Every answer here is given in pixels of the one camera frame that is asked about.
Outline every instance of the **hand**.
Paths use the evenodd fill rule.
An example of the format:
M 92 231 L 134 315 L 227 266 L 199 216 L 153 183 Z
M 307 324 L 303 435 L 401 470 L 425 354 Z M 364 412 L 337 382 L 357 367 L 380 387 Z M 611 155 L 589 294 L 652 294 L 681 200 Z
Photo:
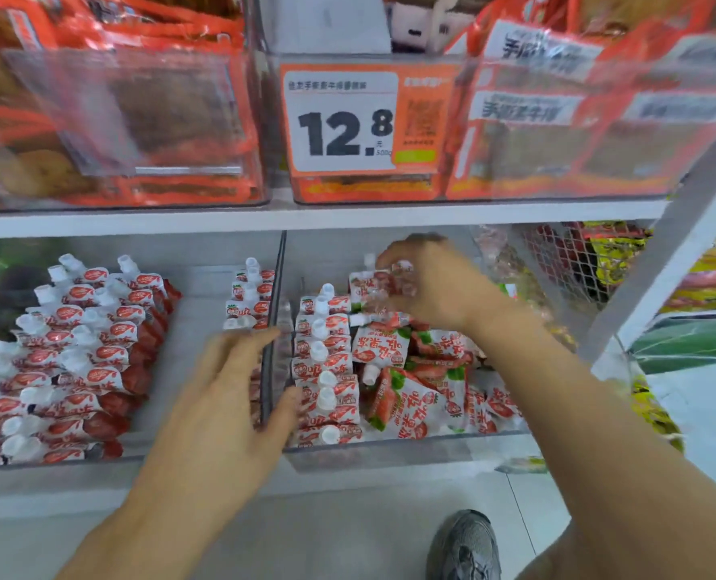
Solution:
M 390 268 L 398 261 L 409 261 L 414 266 L 417 290 L 413 297 L 391 297 L 388 307 L 405 311 L 433 327 L 472 336 L 474 325 L 514 305 L 442 236 L 412 234 L 393 242 L 379 255 L 376 267 Z
M 277 328 L 212 338 L 184 386 L 127 500 L 145 517 L 185 518 L 217 534 L 256 494 L 275 468 L 301 406 L 289 387 L 256 433 L 250 420 L 249 379 Z

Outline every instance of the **tile grout line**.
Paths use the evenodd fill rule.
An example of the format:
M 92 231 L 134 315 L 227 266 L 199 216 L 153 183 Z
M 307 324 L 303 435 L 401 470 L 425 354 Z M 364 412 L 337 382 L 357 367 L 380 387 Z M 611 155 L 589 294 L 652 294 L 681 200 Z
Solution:
M 517 509 L 519 510 L 519 516 L 522 517 L 522 525 L 524 525 L 524 531 L 527 533 L 527 539 L 529 539 L 529 545 L 533 548 L 533 553 L 535 555 L 538 555 L 538 552 L 535 550 L 535 545 L 533 544 L 533 538 L 529 534 L 529 529 L 527 529 L 527 521 L 524 520 L 524 513 L 522 513 L 522 507 L 519 506 L 519 500 L 517 498 L 517 494 L 514 492 L 513 485 L 511 484 L 511 477 L 506 474 L 506 479 L 508 480 L 508 486 L 511 488 L 511 494 L 513 495 L 513 500 L 517 504 Z

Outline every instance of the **person's right hand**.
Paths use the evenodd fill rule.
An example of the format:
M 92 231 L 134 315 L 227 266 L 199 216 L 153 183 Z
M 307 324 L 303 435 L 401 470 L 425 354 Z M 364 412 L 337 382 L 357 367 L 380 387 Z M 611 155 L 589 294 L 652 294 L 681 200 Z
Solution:
M 398 261 L 409 261 L 414 266 L 416 292 L 413 297 L 391 297 L 388 307 L 435 328 L 469 336 L 472 326 L 514 305 L 510 297 L 442 236 L 412 234 L 393 242 L 377 257 L 376 267 L 390 268 Z

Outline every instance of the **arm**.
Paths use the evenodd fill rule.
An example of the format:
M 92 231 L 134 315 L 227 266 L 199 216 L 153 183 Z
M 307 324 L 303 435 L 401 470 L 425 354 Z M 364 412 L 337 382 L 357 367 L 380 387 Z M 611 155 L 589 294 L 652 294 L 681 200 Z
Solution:
M 124 504 L 82 541 L 56 580 L 183 580 L 256 493 L 296 428 L 286 390 L 266 430 L 250 423 L 248 384 L 279 332 L 223 333 L 208 344 Z
M 465 333 L 506 381 L 573 518 L 577 560 L 598 578 L 716 578 L 716 484 L 445 241 L 394 243 L 377 264 L 399 260 L 417 293 L 391 305 Z

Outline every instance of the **price number 12.8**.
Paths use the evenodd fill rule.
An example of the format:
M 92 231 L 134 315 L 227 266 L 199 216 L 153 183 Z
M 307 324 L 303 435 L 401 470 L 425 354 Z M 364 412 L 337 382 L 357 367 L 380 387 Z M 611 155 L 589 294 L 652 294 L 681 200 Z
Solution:
M 377 110 L 372 114 L 371 133 L 377 137 L 390 136 L 392 134 L 392 112 L 390 110 Z M 350 143 L 360 134 L 360 120 L 352 112 L 336 112 L 329 116 L 326 121 L 333 130 L 344 126 L 344 130 L 336 136 L 325 147 L 326 156 L 359 156 L 361 145 Z M 299 116 L 299 125 L 307 129 L 309 136 L 309 154 L 311 156 L 323 156 L 323 115 L 320 112 L 310 112 Z M 375 154 L 374 147 L 365 149 L 366 156 Z

